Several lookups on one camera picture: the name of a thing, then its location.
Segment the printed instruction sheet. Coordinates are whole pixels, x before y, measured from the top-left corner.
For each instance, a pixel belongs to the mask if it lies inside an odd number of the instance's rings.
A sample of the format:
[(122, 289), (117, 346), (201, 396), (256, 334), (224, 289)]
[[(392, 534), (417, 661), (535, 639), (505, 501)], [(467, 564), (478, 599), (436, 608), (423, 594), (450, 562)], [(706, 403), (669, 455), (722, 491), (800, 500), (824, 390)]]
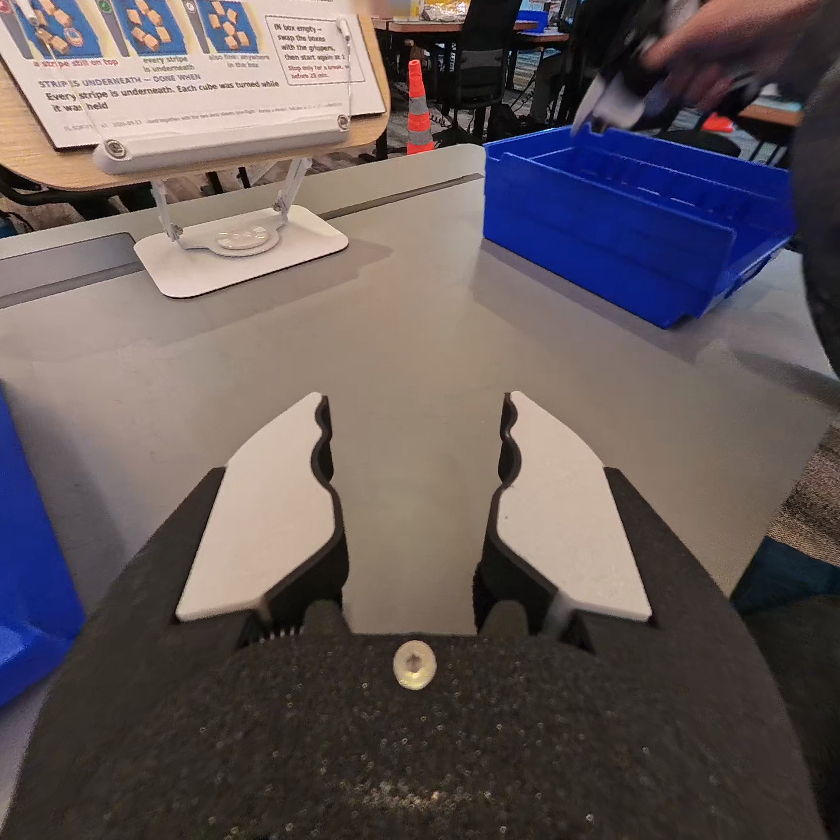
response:
[(2, 2), (2, 63), (58, 151), (380, 116), (352, 2)]

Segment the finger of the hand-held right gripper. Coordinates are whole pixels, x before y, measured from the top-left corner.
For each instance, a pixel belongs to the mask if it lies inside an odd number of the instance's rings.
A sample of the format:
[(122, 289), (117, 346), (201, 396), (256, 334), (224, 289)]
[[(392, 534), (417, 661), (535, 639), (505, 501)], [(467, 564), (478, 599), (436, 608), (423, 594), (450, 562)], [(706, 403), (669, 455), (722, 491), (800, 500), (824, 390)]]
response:
[(609, 78), (597, 75), (581, 100), (572, 122), (571, 134), (575, 136), (584, 125), (600, 130), (621, 126), (621, 75)]
[(659, 82), (643, 97), (630, 91), (621, 81), (621, 126), (616, 129), (630, 130), (659, 118)]

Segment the orange traffic cone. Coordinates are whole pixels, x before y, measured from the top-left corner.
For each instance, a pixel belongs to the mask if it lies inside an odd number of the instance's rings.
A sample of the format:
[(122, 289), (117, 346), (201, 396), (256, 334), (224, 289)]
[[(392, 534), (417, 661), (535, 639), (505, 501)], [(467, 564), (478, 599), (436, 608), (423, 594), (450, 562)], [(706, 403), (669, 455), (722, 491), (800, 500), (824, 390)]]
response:
[(435, 143), (432, 135), (431, 118), (427, 107), (423, 69), (419, 59), (411, 59), (407, 65), (408, 112), (406, 153), (408, 155), (432, 151)]

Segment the blue plastic bin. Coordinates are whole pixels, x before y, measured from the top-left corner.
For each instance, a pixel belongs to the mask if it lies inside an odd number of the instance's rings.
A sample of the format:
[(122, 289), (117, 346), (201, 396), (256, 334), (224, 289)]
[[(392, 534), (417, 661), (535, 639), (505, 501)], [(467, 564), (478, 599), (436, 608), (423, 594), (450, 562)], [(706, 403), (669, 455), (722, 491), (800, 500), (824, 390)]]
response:
[(729, 298), (796, 231), (790, 173), (583, 127), (485, 145), (484, 238), (661, 329)]
[(62, 664), (84, 622), (77, 589), (2, 397), (2, 707)]

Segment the person's legs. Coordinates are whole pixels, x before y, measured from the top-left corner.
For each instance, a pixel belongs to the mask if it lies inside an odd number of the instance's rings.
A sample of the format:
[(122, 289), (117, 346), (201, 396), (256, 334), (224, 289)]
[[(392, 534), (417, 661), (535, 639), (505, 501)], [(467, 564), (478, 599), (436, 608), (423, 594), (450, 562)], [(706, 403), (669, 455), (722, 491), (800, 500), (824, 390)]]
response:
[(830, 838), (839, 838), (839, 569), (765, 538), (733, 590), (801, 744)]

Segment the person's right forearm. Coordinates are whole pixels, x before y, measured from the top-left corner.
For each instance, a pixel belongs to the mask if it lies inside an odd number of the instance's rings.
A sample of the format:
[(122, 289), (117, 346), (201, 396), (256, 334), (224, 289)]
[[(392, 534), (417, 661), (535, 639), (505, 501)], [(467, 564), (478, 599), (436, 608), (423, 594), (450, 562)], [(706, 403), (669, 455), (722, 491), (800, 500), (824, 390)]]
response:
[(822, 348), (839, 373), (839, 5), (822, 2), (788, 62), (804, 104), (792, 167), (805, 297)]

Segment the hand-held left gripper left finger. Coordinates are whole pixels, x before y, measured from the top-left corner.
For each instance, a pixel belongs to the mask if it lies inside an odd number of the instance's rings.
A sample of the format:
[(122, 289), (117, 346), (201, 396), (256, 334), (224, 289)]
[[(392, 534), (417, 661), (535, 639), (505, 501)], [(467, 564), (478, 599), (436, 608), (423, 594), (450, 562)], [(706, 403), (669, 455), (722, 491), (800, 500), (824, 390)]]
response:
[(248, 613), (274, 633), (310, 604), (339, 601), (349, 576), (332, 486), (329, 399), (311, 392), (256, 431), (224, 468), (175, 617)]

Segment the black office chair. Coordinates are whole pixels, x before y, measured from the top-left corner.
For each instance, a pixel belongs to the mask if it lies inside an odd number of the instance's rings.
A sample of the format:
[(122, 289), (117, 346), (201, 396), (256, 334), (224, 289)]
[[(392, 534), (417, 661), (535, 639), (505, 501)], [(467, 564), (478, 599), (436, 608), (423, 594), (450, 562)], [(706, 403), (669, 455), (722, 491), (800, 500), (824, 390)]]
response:
[(476, 142), (484, 138), (488, 111), (503, 99), (520, 5), (519, 1), (471, 1), (457, 38), (444, 102), (454, 117), (473, 113), (471, 137)]

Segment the person's right hand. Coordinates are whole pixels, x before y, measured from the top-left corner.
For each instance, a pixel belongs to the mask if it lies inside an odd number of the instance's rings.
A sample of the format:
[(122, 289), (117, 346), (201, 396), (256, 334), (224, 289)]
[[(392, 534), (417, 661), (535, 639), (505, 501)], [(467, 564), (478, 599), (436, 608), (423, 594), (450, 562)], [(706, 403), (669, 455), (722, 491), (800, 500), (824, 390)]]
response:
[(641, 63), (665, 73), (672, 98), (716, 111), (740, 71), (770, 81), (807, 25), (819, 1), (711, 1), (651, 45)]

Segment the wood and white document stand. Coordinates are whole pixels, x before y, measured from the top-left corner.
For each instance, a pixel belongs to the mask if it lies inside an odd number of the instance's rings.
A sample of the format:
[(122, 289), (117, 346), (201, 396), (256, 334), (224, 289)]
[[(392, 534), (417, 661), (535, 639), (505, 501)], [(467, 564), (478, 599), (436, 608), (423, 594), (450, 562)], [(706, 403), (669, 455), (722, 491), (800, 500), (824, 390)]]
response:
[[(315, 158), (372, 143), (390, 114), (373, 2), (352, 3), (385, 102), (380, 116), (321, 111), (290, 122), (146, 133), (56, 150), (2, 63), (2, 194), (20, 205), (102, 203), (132, 186), (149, 187), (163, 232), (143, 238), (134, 250), (159, 291), (173, 299), (196, 298), (339, 253), (347, 237), (297, 206), (296, 197)], [(166, 180), (283, 160), (290, 162), (285, 181), (267, 206), (200, 224), (172, 218)]]

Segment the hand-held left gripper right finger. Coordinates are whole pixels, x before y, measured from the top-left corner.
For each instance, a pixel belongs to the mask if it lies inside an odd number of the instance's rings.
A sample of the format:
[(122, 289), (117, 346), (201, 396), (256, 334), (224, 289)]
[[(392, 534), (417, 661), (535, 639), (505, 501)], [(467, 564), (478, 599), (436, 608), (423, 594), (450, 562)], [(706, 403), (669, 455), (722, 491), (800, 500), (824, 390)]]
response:
[(561, 637), (581, 613), (648, 623), (653, 609), (598, 455), (521, 391), (503, 397), (499, 436), (477, 626), (500, 602), (520, 605), (533, 636)]

